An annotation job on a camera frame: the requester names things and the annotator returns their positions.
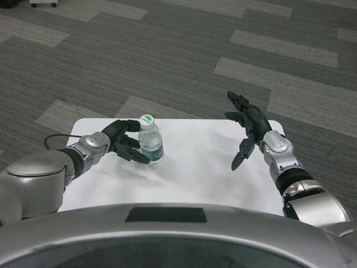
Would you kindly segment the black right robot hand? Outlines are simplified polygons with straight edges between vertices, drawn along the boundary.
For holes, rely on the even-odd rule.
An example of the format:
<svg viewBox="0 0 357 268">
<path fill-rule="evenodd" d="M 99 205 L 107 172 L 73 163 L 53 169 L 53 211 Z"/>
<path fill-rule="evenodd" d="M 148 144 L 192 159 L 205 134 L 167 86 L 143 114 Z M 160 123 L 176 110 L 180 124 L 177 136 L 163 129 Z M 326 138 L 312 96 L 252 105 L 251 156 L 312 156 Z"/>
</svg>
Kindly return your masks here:
<svg viewBox="0 0 357 268">
<path fill-rule="evenodd" d="M 247 138 L 244 138 L 239 145 L 239 151 L 232 161 L 231 169 L 235 171 L 245 159 L 252 154 L 256 145 L 262 141 L 264 135 L 271 131 L 271 125 L 262 111 L 249 103 L 242 95 L 228 92 L 227 98 L 232 102 L 236 112 L 226 112 L 228 120 L 238 122 L 245 129 Z"/>
</svg>

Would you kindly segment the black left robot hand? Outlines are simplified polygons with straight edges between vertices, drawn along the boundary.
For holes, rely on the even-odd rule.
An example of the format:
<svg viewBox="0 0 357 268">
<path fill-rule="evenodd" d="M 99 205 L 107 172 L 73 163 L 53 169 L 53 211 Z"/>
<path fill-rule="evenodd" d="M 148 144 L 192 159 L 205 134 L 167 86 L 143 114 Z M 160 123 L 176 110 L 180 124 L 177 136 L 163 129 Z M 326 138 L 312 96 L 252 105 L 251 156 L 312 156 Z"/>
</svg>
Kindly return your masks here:
<svg viewBox="0 0 357 268">
<path fill-rule="evenodd" d="M 118 157 L 127 161 L 135 161 L 140 164 L 149 164 L 147 156 L 140 153 L 139 141 L 129 137 L 127 132 L 139 132 L 140 124 L 135 120 L 116 120 L 102 130 L 110 140 L 108 152 L 115 152 Z"/>
</svg>

